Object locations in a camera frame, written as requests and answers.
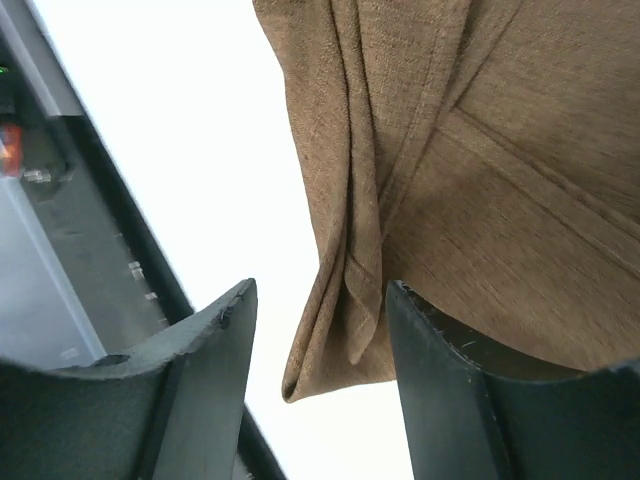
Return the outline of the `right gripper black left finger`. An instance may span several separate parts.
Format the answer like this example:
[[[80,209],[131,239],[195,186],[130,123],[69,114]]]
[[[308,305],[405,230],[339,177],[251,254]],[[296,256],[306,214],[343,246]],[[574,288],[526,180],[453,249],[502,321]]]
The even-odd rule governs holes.
[[[1,364],[5,479],[228,479],[257,318],[246,279],[88,367]]]

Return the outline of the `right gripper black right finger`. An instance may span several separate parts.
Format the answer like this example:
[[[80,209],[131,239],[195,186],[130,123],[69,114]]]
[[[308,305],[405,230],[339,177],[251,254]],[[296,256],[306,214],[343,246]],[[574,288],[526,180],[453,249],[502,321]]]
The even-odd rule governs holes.
[[[392,281],[386,311],[418,479],[639,475],[639,364],[580,372],[514,350]]]

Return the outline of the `brown cloth napkin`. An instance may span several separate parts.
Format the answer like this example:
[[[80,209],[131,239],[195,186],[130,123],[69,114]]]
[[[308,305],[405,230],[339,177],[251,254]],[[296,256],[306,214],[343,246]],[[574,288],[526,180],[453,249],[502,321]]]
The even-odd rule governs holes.
[[[388,381],[401,280],[529,355],[639,353],[635,1],[258,1],[319,270],[288,402]]]

